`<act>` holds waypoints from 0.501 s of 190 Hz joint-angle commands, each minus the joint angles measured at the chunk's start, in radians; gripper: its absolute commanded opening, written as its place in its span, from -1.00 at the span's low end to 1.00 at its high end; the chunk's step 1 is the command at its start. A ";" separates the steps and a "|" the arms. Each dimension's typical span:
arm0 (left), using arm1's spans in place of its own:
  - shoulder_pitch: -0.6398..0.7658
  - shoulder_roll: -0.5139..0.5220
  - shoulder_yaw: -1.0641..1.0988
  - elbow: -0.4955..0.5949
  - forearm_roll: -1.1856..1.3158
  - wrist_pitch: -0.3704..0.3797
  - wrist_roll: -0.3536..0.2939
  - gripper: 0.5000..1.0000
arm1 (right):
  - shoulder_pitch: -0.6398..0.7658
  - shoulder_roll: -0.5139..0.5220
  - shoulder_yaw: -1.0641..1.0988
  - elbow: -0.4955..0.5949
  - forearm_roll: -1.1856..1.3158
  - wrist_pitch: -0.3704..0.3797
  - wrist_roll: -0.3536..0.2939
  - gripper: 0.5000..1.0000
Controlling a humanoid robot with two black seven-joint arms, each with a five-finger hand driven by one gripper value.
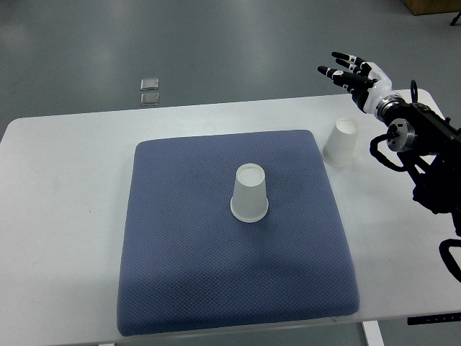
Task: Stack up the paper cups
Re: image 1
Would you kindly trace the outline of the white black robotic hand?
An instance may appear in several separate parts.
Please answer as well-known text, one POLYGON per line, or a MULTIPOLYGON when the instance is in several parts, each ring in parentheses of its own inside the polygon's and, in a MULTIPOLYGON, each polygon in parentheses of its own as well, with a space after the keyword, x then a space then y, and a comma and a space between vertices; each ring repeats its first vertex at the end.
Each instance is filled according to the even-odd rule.
POLYGON ((340 52, 333 52, 331 56, 344 70, 319 66, 318 72, 350 93, 363 113, 377 116, 385 100, 399 98, 393 91, 392 81, 376 63, 340 52))

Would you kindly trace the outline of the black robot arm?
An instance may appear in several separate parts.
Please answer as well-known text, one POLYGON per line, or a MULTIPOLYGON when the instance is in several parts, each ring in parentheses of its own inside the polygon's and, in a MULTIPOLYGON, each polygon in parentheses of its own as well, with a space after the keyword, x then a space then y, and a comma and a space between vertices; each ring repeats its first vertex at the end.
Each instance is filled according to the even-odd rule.
POLYGON ((434 214, 449 213, 460 235, 460 130, 418 100, 411 82, 411 102, 384 98, 377 119, 387 132, 372 139, 370 154, 395 172, 413 180, 413 200, 434 214))

